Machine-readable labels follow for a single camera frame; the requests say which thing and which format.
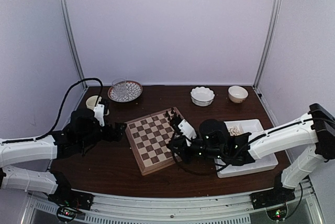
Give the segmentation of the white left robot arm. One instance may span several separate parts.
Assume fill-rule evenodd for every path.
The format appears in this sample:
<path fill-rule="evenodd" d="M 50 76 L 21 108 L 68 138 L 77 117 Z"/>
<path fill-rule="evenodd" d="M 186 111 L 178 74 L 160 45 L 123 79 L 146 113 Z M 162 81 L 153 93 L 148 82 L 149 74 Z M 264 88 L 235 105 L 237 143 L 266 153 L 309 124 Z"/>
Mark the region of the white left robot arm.
<path fill-rule="evenodd" d="M 1 189 L 21 189 L 54 195 L 64 205 L 75 201 L 71 184 L 61 172 L 37 172 L 15 167 L 15 164 L 35 160 L 66 159 L 85 155 L 100 141 L 120 141 L 125 123 L 105 123 L 101 113 L 78 109 L 60 131 L 51 130 L 30 139 L 1 140 Z"/>

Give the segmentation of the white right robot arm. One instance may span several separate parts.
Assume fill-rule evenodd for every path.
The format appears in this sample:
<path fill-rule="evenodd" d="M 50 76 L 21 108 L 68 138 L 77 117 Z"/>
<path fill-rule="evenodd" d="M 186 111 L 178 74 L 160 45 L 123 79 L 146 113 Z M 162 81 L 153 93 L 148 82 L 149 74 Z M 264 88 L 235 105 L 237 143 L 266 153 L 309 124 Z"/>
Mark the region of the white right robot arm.
<path fill-rule="evenodd" d="M 275 178 L 268 198 L 279 204 L 293 191 L 302 179 L 321 162 L 334 159 L 334 116 L 321 105 L 309 106 L 301 117 L 259 132 L 246 132 L 232 136 L 225 122 L 207 119 L 199 132 L 177 113 L 168 117 L 174 132 L 166 145 L 172 156 L 189 163 L 192 157 L 219 159 L 220 170 L 229 165 L 244 166 L 269 154 L 305 145 L 305 151 L 288 168 Z"/>

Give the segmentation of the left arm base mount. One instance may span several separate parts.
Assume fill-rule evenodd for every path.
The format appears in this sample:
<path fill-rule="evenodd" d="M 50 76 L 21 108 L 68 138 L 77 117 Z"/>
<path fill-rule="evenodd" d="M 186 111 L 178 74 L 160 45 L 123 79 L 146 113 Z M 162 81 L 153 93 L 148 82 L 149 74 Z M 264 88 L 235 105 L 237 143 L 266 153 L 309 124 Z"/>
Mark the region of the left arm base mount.
<path fill-rule="evenodd" d="M 61 172 L 47 172 L 55 179 L 57 185 L 53 194 L 47 194 L 48 200 L 60 207 L 72 209 L 76 214 L 81 214 L 81 210 L 90 210 L 94 196 L 91 193 L 79 192 L 72 189 L 70 182 Z"/>

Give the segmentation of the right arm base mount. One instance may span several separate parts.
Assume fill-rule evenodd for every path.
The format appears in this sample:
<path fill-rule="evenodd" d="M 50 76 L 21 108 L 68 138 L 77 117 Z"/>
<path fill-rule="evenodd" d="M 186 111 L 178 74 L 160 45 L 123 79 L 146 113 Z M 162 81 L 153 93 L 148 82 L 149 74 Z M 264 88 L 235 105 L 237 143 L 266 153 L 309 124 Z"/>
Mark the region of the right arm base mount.
<path fill-rule="evenodd" d="M 294 210 L 289 211 L 287 202 L 295 199 L 295 189 L 288 189 L 283 187 L 283 183 L 281 182 L 282 172 L 278 173 L 274 179 L 274 187 L 272 189 L 267 189 L 264 191 L 256 192 L 250 194 L 251 203 L 253 209 L 260 208 L 269 208 L 274 205 L 283 204 L 284 208 L 270 208 L 266 211 L 267 216 L 276 222 L 284 222 L 288 218 L 290 218 L 300 206 L 303 198 L 303 187 L 302 184 L 299 183 L 300 187 L 300 198 Z"/>

